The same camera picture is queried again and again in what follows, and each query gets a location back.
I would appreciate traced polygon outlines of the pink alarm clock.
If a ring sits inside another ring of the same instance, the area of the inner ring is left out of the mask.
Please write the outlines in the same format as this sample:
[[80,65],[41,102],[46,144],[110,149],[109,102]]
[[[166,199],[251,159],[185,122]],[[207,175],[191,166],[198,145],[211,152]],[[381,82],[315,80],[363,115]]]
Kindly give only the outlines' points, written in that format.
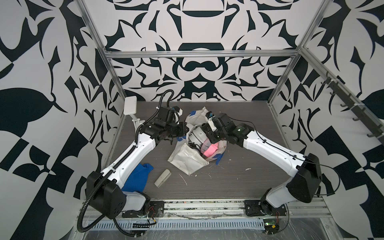
[[211,157],[219,148],[219,144],[215,143],[212,144],[210,140],[206,140],[202,146],[200,152],[205,156],[206,158]]

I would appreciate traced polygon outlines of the white canvas bag blue handles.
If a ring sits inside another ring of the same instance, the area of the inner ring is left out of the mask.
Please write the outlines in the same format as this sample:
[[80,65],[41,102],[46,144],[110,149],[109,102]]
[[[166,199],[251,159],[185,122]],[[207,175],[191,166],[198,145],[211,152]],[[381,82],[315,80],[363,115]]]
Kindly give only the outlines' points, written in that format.
[[206,113],[208,112],[209,111],[204,107],[201,110],[192,111],[186,117],[186,123],[187,127],[189,128],[189,132],[186,136],[177,138],[175,150],[168,158],[168,162],[170,164],[188,176],[192,175],[202,167],[207,166],[209,162],[214,161],[218,164],[227,149],[228,142],[219,141],[218,150],[211,157],[206,158],[200,152],[201,148],[189,141],[189,135],[193,128],[197,126],[201,127],[202,124],[207,123]]

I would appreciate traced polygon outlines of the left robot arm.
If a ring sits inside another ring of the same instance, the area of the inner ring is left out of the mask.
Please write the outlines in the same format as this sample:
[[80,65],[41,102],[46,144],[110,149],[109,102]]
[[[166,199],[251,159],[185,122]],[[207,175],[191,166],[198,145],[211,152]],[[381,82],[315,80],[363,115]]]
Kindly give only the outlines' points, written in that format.
[[112,164],[87,177],[86,200],[81,213],[88,207],[109,219],[126,211],[141,213],[149,197],[138,191],[124,190],[124,185],[159,142],[172,141],[188,133],[187,124],[180,120],[182,114],[179,107],[158,107],[156,114],[138,127],[134,141]]

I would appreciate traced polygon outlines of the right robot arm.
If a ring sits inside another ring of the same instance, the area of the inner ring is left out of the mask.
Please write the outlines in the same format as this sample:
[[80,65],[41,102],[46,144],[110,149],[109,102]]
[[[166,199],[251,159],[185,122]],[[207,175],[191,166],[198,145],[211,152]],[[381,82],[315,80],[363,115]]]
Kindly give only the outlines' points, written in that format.
[[210,142],[228,141],[246,150],[259,154],[285,173],[289,179],[278,187],[266,191],[260,200],[261,211],[266,215],[269,210],[277,209],[292,201],[310,203],[322,181],[319,158],[313,154],[307,156],[293,152],[260,134],[248,121],[239,125],[227,114],[206,114],[207,123],[202,130]]

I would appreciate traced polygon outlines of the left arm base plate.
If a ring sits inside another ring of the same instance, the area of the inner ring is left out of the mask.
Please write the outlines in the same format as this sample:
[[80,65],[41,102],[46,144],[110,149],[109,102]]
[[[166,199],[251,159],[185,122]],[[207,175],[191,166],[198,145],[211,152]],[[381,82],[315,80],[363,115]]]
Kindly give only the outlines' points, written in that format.
[[165,209],[164,201],[149,201],[146,202],[143,208],[139,211],[125,211],[122,213],[123,218],[157,218],[162,217]]

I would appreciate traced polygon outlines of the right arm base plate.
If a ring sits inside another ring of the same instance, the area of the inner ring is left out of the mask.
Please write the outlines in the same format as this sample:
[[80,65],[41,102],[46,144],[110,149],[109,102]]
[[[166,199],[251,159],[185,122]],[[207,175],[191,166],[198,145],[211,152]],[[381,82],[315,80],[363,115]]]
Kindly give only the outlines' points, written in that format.
[[282,205],[274,208],[266,201],[244,200],[245,214],[248,217],[287,216],[287,208]]

